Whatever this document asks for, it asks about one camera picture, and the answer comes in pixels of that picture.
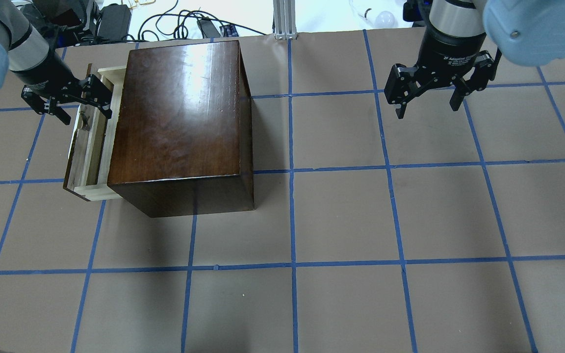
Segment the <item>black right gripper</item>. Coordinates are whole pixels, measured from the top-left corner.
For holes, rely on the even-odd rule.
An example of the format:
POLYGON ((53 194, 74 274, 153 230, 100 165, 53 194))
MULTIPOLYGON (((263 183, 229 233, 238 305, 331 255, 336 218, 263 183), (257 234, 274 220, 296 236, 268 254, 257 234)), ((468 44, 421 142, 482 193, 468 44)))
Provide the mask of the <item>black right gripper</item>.
POLYGON ((502 58, 500 50, 492 56, 482 49, 485 38, 484 33, 453 37, 427 27, 415 64, 395 63, 386 81, 384 95, 388 103, 398 105, 397 118, 403 119, 410 101, 428 90, 453 86, 449 105, 455 112, 467 96, 485 90, 495 80, 502 58))

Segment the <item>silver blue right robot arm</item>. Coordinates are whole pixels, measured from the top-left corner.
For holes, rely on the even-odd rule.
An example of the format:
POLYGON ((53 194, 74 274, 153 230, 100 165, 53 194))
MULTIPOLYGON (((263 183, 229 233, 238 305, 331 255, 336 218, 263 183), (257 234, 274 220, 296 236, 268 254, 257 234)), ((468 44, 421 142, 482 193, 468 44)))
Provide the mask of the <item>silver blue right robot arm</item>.
POLYGON ((565 0, 407 0, 402 18, 425 32, 415 64, 393 65, 384 87, 398 119, 434 89, 453 87, 458 110, 496 79, 502 58, 523 67, 565 58, 565 0))

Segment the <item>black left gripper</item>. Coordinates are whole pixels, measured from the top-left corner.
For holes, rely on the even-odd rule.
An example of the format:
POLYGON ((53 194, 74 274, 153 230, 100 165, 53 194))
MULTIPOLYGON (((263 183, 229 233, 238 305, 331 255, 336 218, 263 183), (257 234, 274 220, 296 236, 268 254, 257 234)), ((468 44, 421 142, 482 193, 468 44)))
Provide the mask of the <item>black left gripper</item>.
MULTIPOLYGON (((10 69, 36 96, 54 103, 79 102, 96 107, 106 119, 112 118, 111 90, 96 74, 78 79, 61 60, 49 50, 47 56, 27 70, 10 69)), ((52 115, 64 125, 71 124, 71 116, 58 104, 52 106, 52 115)))

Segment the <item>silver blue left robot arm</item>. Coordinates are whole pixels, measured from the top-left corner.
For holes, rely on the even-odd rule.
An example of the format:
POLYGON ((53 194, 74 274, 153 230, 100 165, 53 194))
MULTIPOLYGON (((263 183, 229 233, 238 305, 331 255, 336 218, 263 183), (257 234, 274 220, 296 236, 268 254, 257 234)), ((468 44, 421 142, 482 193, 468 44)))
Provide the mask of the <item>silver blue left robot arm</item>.
POLYGON ((94 74, 78 79, 29 20, 9 0, 0 0, 0 89, 7 72, 23 83, 22 99, 37 114, 69 125, 63 103, 78 102, 112 116, 111 91, 94 74))

